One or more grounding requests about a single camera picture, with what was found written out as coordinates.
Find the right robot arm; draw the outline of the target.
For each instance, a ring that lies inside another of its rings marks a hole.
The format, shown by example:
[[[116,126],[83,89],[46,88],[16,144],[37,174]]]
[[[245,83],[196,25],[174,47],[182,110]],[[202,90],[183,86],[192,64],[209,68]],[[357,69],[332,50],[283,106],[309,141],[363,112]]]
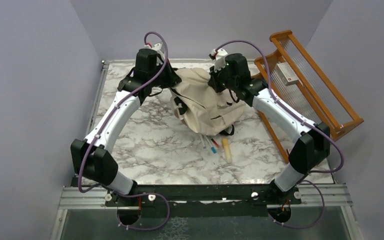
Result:
[[[240,53],[213,51],[209,57],[215,61],[210,68],[209,86],[216,92],[235,93],[235,102],[247,105],[271,118],[294,142],[288,155],[286,168],[273,179],[265,193],[276,204],[286,200],[315,166],[330,154],[330,128],[327,124],[301,116],[272,90],[263,78],[251,76],[248,62]]]

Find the yellow pencil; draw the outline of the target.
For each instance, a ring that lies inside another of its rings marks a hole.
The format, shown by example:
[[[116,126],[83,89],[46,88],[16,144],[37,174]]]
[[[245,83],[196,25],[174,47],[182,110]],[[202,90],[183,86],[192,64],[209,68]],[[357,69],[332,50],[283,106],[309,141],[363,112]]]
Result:
[[[221,140],[221,143],[223,146],[226,162],[231,164],[233,162],[233,160],[232,160],[232,153],[231,153],[229,141],[227,138],[223,138]]]

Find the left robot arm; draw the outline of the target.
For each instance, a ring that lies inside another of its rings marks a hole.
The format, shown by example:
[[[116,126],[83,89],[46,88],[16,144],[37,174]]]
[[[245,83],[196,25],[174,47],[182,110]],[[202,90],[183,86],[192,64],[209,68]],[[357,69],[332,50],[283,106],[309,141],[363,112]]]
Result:
[[[128,120],[145,99],[152,96],[152,89],[172,88],[181,81],[162,45],[141,48],[135,66],[119,82],[114,100],[102,119],[84,139],[75,139],[71,143],[72,163],[78,177],[117,192],[124,205],[135,203],[137,183],[119,171],[111,152]]]

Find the clear grey pen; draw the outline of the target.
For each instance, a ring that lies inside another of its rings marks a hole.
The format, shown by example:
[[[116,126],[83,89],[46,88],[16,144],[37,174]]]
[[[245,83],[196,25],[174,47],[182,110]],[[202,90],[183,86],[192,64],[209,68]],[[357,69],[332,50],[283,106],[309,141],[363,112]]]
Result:
[[[206,147],[206,143],[205,143],[205,141],[204,141],[204,137],[203,137],[203,135],[202,135],[202,134],[199,134],[199,138],[200,138],[200,141],[201,141],[201,144],[202,144],[203,149],[206,149],[207,147]]]

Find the cream canvas backpack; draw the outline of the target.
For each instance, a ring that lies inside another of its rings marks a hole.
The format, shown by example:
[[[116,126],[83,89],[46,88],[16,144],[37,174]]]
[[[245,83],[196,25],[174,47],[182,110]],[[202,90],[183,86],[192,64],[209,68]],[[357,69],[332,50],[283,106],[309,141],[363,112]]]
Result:
[[[234,102],[227,89],[217,93],[208,85],[210,74],[203,68],[179,68],[174,73],[181,79],[169,89],[174,116],[196,134],[232,136],[246,104]]]

